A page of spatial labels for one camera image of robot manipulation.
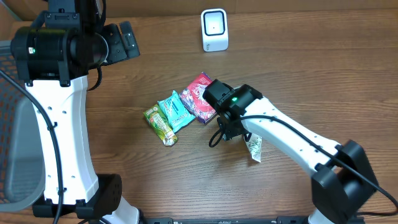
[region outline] snack wrapper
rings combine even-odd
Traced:
[[[244,138],[244,142],[246,143],[246,146],[248,147],[251,158],[257,162],[261,162],[262,138],[260,136],[258,136],[257,134],[251,133],[250,139],[247,141],[246,138]]]
[[[194,114],[198,121],[205,124],[216,115],[216,111],[203,99],[205,88],[212,82],[206,73],[202,72],[194,81],[180,93],[180,98],[189,112]]]
[[[158,101],[157,103],[162,112],[166,115],[174,133],[177,133],[177,131],[195,119],[195,116],[185,109],[175,90],[173,90],[172,96],[165,100]]]
[[[178,141],[177,136],[167,122],[166,116],[158,105],[145,111],[144,115],[149,125],[155,130],[155,133],[160,137],[165,146],[172,146]]]

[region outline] wooden table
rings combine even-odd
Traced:
[[[87,96],[91,156],[97,173],[117,173],[123,195],[147,217],[270,218],[308,215],[310,178],[264,142],[262,163],[241,138],[208,147],[217,130],[193,122],[164,147],[142,112],[182,91],[200,72],[261,91],[284,113],[339,142],[354,139],[382,187],[398,197],[398,10],[319,11],[228,16],[229,49],[204,53],[199,16],[130,21],[141,56],[103,68]],[[16,29],[26,22],[15,23]],[[90,85],[96,73],[90,75]],[[390,211],[375,194],[363,210]],[[76,223],[69,215],[61,223]],[[3,222],[43,223],[31,210]],[[368,217],[397,223],[398,217]]]

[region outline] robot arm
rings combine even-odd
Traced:
[[[220,116],[217,122],[224,140],[255,133],[286,153],[311,177],[312,200],[317,209],[308,218],[310,224],[347,223],[375,192],[350,170],[343,168],[337,174],[333,171],[340,165],[336,161],[343,161],[378,184],[363,148],[354,141],[341,146],[311,132],[248,85],[234,90],[215,80],[203,97]]]
[[[324,138],[308,130],[301,124],[280,112],[267,98],[254,100],[248,107],[246,113],[242,116],[262,115],[275,116],[293,126],[301,133],[310,138],[313,142],[321,146],[332,155],[337,153],[336,141]],[[322,154],[313,146],[309,145],[304,139],[292,132],[289,128],[269,119],[245,119],[242,120],[243,128],[250,133],[257,134],[263,139],[269,141],[282,152],[292,158],[309,176],[316,173],[317,164],[325,165],[330,158]]]
[[[61,163],[36,109],[46,181],[43,196],[33,204],[34,215],[56,217],[56,222],[59,215],[75,212],[81,219],[136,224],[139,211],[121,196],[120,176],[94,171],[85,114],[88,70],[139,56],[131,25],[121,23],[122,34],[116,24],[104,26],[105,0],[101,18],[96,0],[48,2],[48,11],[30,27],[21,27],[11,42],[18,79],[45,108],[59,145]],[[63,175],[58,176],[60,165]]]

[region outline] pink snack package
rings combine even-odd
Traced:
[[[180,99],[189,112],[198,121],[205,124],[214,117],[216,111],[203,99],[205,88],[212,82],[206,73],[202,72],[189,86],[180,93]]]

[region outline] small white box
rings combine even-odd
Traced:
[[[203,50],[214,52],[228,48],[228,25],[224,9],[207,9],[201,14]]]

